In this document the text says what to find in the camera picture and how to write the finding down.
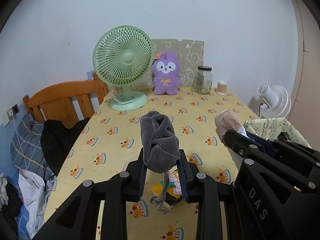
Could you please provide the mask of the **grey velvet drawstring pouch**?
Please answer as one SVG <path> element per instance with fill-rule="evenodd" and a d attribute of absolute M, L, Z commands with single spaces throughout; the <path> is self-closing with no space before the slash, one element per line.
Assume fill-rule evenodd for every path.
<path fill-rule="evenodd" d="M 143 162 L 151 171 L 164 174 L 163 191 L 156 198 L 150 198 L 150 203 L 161 210 L 164 196 L 169 186 L 169 171 L 180 158 L 179 140 L 169 118 L 158 111 L 150 111 L 140 119 L 141 141 L 143 146 Z"/>

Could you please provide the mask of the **white cloth bundle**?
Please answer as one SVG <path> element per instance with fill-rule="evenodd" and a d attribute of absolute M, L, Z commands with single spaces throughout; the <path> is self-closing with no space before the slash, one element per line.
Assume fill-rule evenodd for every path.
<path fill-rule="evenodd" d="M 235 131 L 248 137 L 244 126 L 240 123 L 238 118 L 233 114 L 231 110 L 223 110 L 215 117 L 216 133 L 220 141 L 225 143 L 225 133 L 227 131 Z"/>

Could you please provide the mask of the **yellow cartoon fabric storage box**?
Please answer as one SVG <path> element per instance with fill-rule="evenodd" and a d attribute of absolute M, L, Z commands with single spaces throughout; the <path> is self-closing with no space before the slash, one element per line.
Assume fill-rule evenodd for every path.
<path fill-rule="evenodd" d="M 277 139 L 281 132 L 289 135 L 289 140 L 311 148 L 297 129 L 285 118 L 267 118 L 247 120 L 244 123 L 247 132 L 263 139 Z"/>

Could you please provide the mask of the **white clothes pile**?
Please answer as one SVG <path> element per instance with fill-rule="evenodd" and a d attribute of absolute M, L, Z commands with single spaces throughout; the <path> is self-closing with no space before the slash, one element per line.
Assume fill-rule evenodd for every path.
<path fill-rule="evenodd" d="M 56 187 L 56 176 L 52 176 L 46 183 L 34 172 L 20 170 L 18 184 L 23 197 L 23 205 L 29 212 L 26 228 L 31 239 L 44 224 L 44 213 L 48 198 Z"/>

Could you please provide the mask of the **white floor fan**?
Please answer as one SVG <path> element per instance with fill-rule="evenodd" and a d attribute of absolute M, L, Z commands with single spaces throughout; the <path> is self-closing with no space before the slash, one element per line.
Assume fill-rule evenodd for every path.
<path fill-rule="evenodd" d="M 258 95 L 264 102 L 259 110 L 260 118 L 286 118 L 288 116 L 291 110 L 291 98 L 283 86 L 269 86 L 264 83 L 259 86 Z"/>

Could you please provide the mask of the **black cloth on chair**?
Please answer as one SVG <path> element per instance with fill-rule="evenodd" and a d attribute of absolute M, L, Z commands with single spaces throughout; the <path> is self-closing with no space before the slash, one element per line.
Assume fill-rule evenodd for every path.
<path fill-rule="evenodd" d="M 41 148 L 49 168 L 56 176 L 88 121 L 89 118 L 80 120 L 72 128 L 66 128 L 59 120 L 50 119 L 44 122 Z"/>

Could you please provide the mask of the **blue plaid bedding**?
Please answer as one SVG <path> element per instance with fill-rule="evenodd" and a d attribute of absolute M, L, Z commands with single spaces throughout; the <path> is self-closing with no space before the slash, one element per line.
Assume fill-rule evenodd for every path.
<path fill-rule="evenodd" d="M 1 213 L 15 237 L 31 239 L 26 225 L 29 212 L 23 205 L 18 184 L 20 170 L 39 175 L 46 183 L 52 176 L 41 148 L 43 124 L 30 114 L 12 123 L 11 131 L 1 127 Z"/>

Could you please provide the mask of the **cotton swab container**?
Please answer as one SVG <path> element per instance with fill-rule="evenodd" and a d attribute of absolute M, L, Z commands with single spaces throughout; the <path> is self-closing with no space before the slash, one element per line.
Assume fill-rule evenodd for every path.
<path fill-rule="evenodd" d="M 219 95 L 225 95 L 227 91 L 227 81 L 219 80 L 217 82 L 216 93 Z"/>

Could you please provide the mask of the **glass jar with lid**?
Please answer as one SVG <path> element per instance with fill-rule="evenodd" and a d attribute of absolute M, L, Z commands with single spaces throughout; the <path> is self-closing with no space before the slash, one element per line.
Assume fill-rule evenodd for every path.
<path fill-rule="evenodd" d="M 210 94 L 212 91 L 212 67 L 198 66 L 194 75 L 193 90 L 199 94 Z"/>

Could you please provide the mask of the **purple plush bunny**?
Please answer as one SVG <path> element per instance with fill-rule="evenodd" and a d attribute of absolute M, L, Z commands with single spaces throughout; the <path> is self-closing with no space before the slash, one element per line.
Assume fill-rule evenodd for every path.
<path fill-rule="evenodd" d="M 156 95 L 176 95 L 181 84 L 180 64 L 175 52 L 167 51 L 156 55 L 152 65 L 153 86 Z"/>

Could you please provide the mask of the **beige cartoon placemat board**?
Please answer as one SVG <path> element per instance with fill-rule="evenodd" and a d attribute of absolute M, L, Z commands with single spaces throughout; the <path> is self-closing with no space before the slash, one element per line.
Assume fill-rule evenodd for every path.
<path fill-rule="evenodd" d="M 195 40 L 176 40 L 176 39 L 152 39 L 151 40 L 153 59 L 150 67 L 141 78 L 138 79 L 131 88 L 137 90 L 140 87 L 153 87 L 152 65 L 157 54 L 167 51 L 176 53 L 180 64 L 179 87 L 191 87 L 197 67 L 203 65 L 204 42 Z"/>

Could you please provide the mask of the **green desk fan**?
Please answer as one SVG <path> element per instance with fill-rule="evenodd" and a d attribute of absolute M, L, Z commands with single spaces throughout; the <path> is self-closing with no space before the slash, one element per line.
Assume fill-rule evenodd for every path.
<path fill-rule="evenodd" d="M 137 27 L 115 27 L 99 39 L 93 51 L 95 73 L 108 86 L 122 89 L 112 96 L 112 109 L 131 111 L 146 105 L 147 95 L 132 90 L 131 85 L 147 72 L 152 61 L 150 38 Z"/>

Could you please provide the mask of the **wall power socket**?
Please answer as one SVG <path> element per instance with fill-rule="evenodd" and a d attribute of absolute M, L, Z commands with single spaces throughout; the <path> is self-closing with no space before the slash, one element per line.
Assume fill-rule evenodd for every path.
<path fill-rule="evenodd" d="M 15 104 L 11 109 L 7 111 L 7 116 L 9 120 L 12 120 L 18 113 L 19 113 L 19 107 L 17 104 Z"/>

